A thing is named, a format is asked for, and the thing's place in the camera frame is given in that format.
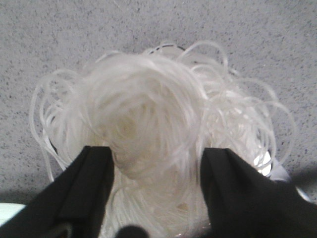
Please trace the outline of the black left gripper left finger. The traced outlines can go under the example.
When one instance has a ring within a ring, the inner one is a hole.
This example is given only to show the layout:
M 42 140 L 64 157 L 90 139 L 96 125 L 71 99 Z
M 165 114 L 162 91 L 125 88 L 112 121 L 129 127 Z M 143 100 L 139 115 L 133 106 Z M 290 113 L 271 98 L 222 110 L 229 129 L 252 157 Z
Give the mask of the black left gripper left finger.
M 2 238 L 97 238 L 114 180 L 108 147 L 86 146 L 72 164 L 0 228 Z

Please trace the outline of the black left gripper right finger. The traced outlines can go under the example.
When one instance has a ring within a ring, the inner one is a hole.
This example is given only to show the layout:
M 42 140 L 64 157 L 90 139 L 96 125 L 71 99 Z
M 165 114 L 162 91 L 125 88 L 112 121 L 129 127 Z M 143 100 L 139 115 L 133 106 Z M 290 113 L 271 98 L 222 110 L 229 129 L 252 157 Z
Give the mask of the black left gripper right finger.
M 317 206 L 288 182 L 272 181 L 230 149 L 206 148 L 201 188 L 208 238 L 315 238 Z

